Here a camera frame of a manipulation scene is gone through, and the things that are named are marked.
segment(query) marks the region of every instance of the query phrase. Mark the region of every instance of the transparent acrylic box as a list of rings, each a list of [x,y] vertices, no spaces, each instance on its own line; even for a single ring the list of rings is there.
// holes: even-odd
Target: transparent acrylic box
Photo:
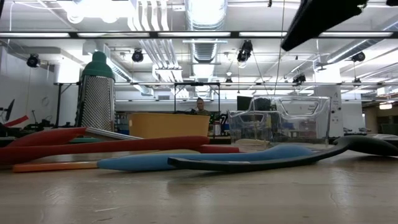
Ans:
[[[247,111],[228,111],[231,143],[243,150],[278,144],[328,147],[330,98],[325,96],[255,96]]]

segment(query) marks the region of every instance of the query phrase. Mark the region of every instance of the person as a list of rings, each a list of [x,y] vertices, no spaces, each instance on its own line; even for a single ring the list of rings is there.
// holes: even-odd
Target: person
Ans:
[[[203,101],[202,98],[197,99],[197,115],[202,115],[202,116],[210,116],[211,113],[207,110],[205,110],[205,102]]]

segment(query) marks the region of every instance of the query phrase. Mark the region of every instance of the ceiling light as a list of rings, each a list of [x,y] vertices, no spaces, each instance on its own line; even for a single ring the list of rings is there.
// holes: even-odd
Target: ceiling light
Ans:
[[[320,37],[390,37],[393,32],[323,32]]]
[[[149,37],[147,32],[79,32],[77,33],[79,37],[93,38],[93,37]]]
[[[0,32],[2,38],[38,38],[38,37],[70,37],[68,33],[51,33],[51,32]]]
[[[389,110],[391,108],[392,108],[392,104],[390,104],[390,103],[381,103],[379,105],[380,110]]]
[[[159,32],[159,37],[229,37],[230,32]]]
[[[240,32],[240,37],[281,37],[285,36],[286,32]]]
[[[227,40],[182,40],[183,44],[227,44]]]

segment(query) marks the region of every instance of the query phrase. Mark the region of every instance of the table surface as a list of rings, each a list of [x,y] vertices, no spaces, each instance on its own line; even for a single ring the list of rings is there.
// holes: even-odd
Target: table surface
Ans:
[[[8,223],[398,223],[398,159],[356,152],[317,164],[195,170],[0,171]]]

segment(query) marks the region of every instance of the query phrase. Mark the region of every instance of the laboratory room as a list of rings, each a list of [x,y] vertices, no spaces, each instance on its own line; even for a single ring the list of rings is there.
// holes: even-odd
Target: laboratory room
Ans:
[[[0,1],[1,224],[398,223],[398,1]]]

